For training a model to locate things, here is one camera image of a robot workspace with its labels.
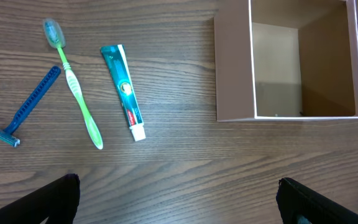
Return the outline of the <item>green toothbrush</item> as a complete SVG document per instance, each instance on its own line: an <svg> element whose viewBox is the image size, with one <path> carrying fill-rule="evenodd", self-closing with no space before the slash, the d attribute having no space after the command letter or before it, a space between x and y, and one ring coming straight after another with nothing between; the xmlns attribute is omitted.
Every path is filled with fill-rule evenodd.
<svg viewBox="0 0 358 224"><path fill-rule="evenodd" d="M68 87L80 107L88 134L96 148L102 150L104 144L101 133L86 105L80 83L63 51L63 48L66 46L66 41L62 29L58 22L51 18L44 19L42 24L48 43L57 50L60 56Z"/></svg>

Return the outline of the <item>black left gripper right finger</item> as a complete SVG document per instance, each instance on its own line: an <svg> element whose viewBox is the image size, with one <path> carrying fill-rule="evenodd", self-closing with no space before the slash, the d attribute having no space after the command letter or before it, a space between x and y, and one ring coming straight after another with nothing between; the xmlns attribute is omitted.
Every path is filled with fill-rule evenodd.
<svg viewBox="0 0 358 224"><path fill-rule="evenodd" d="M289 177L279 180L276 201L284 224L358 223L358 214Z"/></svg>

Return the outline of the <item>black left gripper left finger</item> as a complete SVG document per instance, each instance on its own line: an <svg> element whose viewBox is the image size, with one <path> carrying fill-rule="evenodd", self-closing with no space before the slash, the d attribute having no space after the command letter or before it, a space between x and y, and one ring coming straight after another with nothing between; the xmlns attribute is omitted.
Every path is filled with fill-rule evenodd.
<svg viewBox="0 0 358 224"><path fill-rule="evenodd" d="M80 202L80 179L67 174L0 208L0 223L73 223Z"/></svg>

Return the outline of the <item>teal toothpaste tube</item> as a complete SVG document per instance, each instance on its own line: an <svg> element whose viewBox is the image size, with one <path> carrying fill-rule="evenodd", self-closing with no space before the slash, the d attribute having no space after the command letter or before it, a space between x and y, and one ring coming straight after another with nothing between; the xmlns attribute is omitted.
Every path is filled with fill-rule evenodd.
<svg viewBox="0 0 358 224"><path fill-rule="evenodd" d="M141 141L146 138L144 120L135 96L124 46L122 44L104 46L100 51L116 87L134 141Z"/></svg>

